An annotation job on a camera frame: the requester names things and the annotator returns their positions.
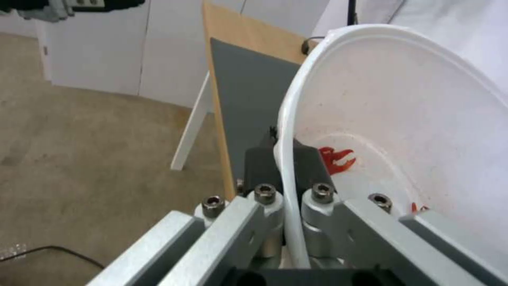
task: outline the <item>gray panel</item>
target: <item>gray panel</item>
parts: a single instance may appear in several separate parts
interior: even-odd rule
[[[300,66],[214,38],[210,47],[233,179],[239,179],[245,150],[277,124],[280,104]]]
[[[399,220],[483,283],[508,284],[508,258],[453,221],[432,210]]]
[[[269,227],[260,204],[237,196],[159,285],[219,285],[233,267],[246,268]]]

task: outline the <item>white cloth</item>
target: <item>white cloth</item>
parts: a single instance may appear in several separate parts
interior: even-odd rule
[[[412,28],[463,57],[506,95],[507,15],[506,0],[406,0],[390,24]]]

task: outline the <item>wooden board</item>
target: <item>wooden board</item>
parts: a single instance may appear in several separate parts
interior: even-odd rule
[[[226,199],[232,199],[236,195],[236,182],[231,172],[230,156],[228,154],[223,116],[210,49],[210,38],[295,64],[301,64],[305,60],[305,55],[300,52],[300,46],[305,39],[261,21],[215,6],[206,0],[203,1],[203,25],[225,196]]]

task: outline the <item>bolt head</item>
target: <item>bolt head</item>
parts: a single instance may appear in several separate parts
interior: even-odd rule
[[[270,184],[259,184],[254,188],[254,199],[262,205],[269,205],[275,201],[277,190]]]
[[[224,210],[225,206],[226,203],[218,195],[206,197],[201,202],[203,215],[205,215],[208,218],[216,218],[217,216],[219,216],[219,214]]]
[[[390,213],[392,211],[392,200],[386,195],[373,193],[370,194],[368,198],[385,212]]]
[[[316,183],[312,186],[312,199],[316,203],[329,204],[333,202],[334,192],[334,187],[325,183]]]

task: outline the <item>black pole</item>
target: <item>black pole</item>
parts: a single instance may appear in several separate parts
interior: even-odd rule
[[[347,25],[351,26],[355,24],[356,15],[356,0],[349,0],[347,5]]]

